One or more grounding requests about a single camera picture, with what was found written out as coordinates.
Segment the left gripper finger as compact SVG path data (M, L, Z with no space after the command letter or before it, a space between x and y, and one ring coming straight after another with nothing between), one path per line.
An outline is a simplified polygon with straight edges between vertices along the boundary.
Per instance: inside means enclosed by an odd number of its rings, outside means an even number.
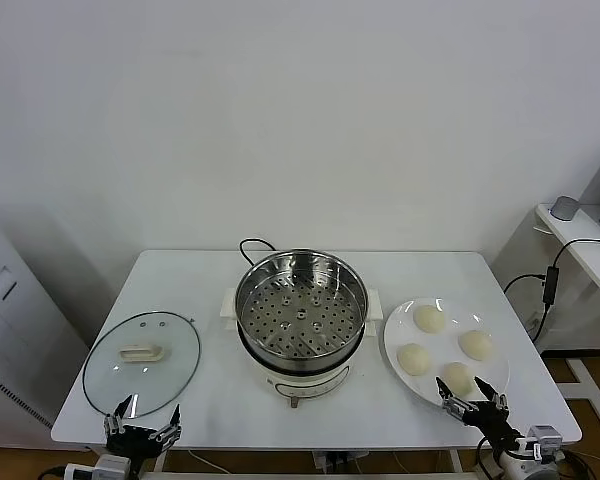
M155 442L175 442L180 438L181 431L180 405L177 404L169 423L160 430L151 433L149 439Z
M122 435L124 433L124 422L123 417L133 399L132 395L128 395L122 402L120 402L112 414L106 414L104 419L104 430L107 438L111 438L116 435Z

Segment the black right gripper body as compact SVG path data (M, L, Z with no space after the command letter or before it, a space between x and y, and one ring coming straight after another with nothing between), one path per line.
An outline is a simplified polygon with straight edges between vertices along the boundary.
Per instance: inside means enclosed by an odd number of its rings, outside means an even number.
M507 407L498 407L491 401L471 402L471 405L462 415L465 425L478 428L494 450L518 449L517 439L522 435L509 425Z

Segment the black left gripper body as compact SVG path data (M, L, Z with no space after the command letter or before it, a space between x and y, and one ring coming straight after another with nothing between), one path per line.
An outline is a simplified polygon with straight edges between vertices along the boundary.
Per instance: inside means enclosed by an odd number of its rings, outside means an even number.
M159 456L175 442L155 442L149 435L157 430L139 426L125 426L122 435L107 438L107 450L117 456Z

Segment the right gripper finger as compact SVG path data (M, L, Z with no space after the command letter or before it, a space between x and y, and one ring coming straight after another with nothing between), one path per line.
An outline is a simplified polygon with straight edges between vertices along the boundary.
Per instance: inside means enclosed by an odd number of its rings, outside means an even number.
M457 397L440 377L435 380L442 399L442 409L456 420L466 423L465 415L473 411L473 405Z
M476 402L476 406L483 412L497 412L499 415L508 415L509 408L505 394L498 393L488 382L478 376L474 377L479 391L484 400Z

